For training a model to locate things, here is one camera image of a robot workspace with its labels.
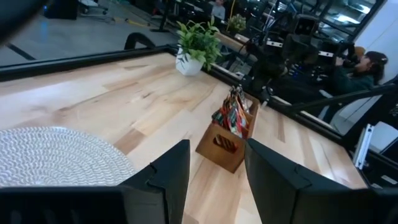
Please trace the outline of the wooden compartment tea box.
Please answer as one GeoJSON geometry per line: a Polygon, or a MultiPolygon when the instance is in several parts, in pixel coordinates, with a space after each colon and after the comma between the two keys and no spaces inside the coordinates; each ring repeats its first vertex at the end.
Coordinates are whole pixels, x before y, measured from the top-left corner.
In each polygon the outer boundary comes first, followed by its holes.
{"type": "Polygon", "coordinates": [[[249,101],[252,101],[252,105],[249,108],[249,112],[244,113],[248,119],[249,126],[243,129],[243,138],[215,123],[210,123],[195,150],[203,157],[231,173],[235,173],[244,160],[245,141],[247,138],[252,137],[260,105],[257,98],[248,93],[244,94],[249,101]]]}

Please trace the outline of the orange peach tea bag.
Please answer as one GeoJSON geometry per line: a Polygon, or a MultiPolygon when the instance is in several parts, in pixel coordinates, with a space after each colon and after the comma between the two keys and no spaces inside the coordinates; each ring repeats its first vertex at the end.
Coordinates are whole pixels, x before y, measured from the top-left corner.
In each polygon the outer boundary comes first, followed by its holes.
{"type": "Polygon", "coordinates": [[[243,113],[243,109],[237,101],[232,101],[230,103],[227,122],[229,130],[233,134],[240,138],[245,138],[244,128],[247,127],[248,122],[246,115],[243,113]]]}

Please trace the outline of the black floor stand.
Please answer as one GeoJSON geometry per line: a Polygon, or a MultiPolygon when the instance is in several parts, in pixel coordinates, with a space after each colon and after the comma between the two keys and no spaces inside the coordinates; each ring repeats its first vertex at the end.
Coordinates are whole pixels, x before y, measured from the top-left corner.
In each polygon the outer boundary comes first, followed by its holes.
{"type": "Polygon", "coordinates": [[[170,32],[165,28],[167,18],[170,12],[170,8],[172,6],[173,0],[157,0],[155,8],[158,12],[162,14],[162,18],[160,20],[160,26],[157,29],[151,29],[151,32],[159,32],[159,33],[168,33],[170,32]]]}

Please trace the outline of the small background green plant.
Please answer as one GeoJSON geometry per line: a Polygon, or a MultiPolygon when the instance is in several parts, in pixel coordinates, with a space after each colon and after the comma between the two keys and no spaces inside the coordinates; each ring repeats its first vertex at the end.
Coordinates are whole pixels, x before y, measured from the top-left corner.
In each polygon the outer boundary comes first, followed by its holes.
{"type": "Polygon", "coordinates": [[[228,20],[227,31],[232,34],[237,34],[246,29],[246,18],[240,14],[232,16],[228,20]]]}

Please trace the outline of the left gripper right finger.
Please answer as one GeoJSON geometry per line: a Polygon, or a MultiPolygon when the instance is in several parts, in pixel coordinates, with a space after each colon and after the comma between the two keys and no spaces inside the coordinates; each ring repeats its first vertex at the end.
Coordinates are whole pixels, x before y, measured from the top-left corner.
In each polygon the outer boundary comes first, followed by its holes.
{"type": "Polygon", "coordinates": [[[372,222],[368,189],[350,189],[254,139],[246,141],[244,162],[262,224],[372,222]]]}

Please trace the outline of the white metal bracket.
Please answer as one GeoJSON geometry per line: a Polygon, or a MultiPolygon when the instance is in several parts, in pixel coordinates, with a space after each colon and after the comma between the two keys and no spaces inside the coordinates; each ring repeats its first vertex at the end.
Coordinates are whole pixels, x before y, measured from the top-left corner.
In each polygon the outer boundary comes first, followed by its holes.
{"type": "Polygon", "coordinates": [[[361,170],[364,166],[373,131],[374,126],[367,124],[366,127],[362,130],[359,141],[356,145],[356,150],[353,156],[353,164],[359,170],[361,170]]]}

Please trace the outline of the person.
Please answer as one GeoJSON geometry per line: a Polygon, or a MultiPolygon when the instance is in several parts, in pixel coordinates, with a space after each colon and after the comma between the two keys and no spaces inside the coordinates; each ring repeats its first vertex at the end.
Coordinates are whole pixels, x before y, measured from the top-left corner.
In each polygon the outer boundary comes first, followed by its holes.
{"type": "Polygon", "coordinates": [[[345,67],[344,62],[341,57],[335,58],[333,73],[322,89],[331,96],[370,90],[378,86],[384,76],[388,57],[384,53],[369,51],[353,66],[345,67]]]}
{"type": "Polygon", "coordinates": [[[212,5],[211,15],[221,20],[225,19],[226,9],[224,8],[224,0],[210,1],[212,5]]]}

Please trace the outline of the green plant in white pot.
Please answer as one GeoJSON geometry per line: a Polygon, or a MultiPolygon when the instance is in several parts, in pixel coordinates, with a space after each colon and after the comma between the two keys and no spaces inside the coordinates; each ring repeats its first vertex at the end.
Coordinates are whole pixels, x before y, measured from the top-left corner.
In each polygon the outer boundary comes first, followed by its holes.
{"type": "Polygon", "coordinates": [[[185,76],[195,76],[203,68],[210,71],[212,64],[221,56],[216,37],[219,29],[215,26],[215,17],[207,22],[177,22],[180,29],[176,69],[185,76]]]}

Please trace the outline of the round woven placemat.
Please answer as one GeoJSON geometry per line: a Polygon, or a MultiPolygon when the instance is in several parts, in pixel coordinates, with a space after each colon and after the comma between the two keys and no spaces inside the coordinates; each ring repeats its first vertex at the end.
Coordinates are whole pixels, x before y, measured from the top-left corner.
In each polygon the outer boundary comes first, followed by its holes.
{"type": "Polygon", "coordinates": [[[136,173],[112,144],[62,127],[0,130],[0,188],[114,186],[136,173]]]}

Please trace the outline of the black box on floor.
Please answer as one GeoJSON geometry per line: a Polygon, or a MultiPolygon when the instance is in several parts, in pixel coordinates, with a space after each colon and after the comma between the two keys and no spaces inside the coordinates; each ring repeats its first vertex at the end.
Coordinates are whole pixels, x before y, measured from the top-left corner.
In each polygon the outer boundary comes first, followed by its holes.
{"type": "Polygon", "coordinates": [[[76,20],[78,0],[50,0],[44,7],[47,19],[76,20]]]}

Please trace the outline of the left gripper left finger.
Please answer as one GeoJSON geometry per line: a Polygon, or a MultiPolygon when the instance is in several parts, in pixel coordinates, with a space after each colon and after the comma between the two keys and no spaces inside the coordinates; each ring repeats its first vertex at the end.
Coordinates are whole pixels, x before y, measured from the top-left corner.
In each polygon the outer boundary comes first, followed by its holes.
{"type": "Polygon", "coordinates": [[[183,139],[124,182],[127,224],[182,224],[190,176],[190,141],[183,139]]]}

